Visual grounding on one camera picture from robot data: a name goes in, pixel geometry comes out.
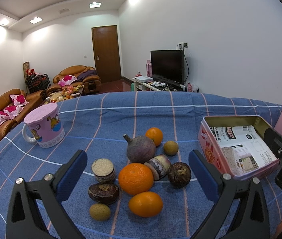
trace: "orange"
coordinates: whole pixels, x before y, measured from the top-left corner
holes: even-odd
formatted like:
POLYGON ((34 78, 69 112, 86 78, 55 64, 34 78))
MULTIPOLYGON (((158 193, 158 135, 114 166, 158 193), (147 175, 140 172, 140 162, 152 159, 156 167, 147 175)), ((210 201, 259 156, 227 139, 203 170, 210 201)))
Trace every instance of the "orange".
POLYGON ((153 217, 161 212, 163 201, 161 197, 151 191, 135 195, 129 201, 129 209, 141 217, 153 217))
POLYGON ((159 146, 163 140, 163 133, 157 127, 152 127, 148 131, 146 131, 145 136, 151 138, 155 143, 155 146, 159 146))
POLYGON ((121 188, 131 195, 148 191, 153 185, 153 174, 144 164, 128 164, 119 173, 121 188))

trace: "wooden door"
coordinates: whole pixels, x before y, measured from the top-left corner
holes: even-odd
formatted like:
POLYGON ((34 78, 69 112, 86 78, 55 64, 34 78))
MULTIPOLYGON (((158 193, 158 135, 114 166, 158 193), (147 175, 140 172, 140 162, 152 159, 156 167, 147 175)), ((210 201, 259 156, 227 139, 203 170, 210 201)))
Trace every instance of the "wooden door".
POLYGON ((117 26, 92 28, 94 61, 101 82, 121 79, 117 26))

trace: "mug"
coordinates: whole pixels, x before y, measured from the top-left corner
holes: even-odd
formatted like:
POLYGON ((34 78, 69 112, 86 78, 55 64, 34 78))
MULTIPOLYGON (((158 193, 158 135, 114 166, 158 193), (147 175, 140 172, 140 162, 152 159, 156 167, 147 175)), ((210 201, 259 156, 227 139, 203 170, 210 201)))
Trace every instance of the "mug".
POLYGON ((42 105, 24 118, 22 136, 30 143, 38 142, 42 148, 49 148, 59 143, 64 137, 64 128, 57 112, 57 104, 42 105), (33 138, 26 134, 26 127, 30 129, 33 138))

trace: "mug handle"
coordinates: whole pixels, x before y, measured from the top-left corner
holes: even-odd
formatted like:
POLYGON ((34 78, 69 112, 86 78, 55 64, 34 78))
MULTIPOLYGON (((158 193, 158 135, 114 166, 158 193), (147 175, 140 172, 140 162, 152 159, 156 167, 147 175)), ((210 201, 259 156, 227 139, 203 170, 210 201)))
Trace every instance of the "mug handle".
POLYGON ((34 143, 34 142, 37 142, 37 140, 34 138, 34 137, 29 137, 27 134, 26 134, 26 124, 23 125, 23 128, 22 128, 22 136, 24 138, 25 141, 29 142, 29 143, 34 143))

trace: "floor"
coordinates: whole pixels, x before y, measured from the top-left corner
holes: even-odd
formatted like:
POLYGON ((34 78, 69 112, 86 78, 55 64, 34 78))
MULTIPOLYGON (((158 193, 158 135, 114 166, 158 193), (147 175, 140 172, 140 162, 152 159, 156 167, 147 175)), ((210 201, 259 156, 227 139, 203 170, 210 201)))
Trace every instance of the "floor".
POLYGON ((129 92, 129 91, 131 91, 131 84, 126 80, 118 80, 118 81, 103 83, 100 93, 129 92))

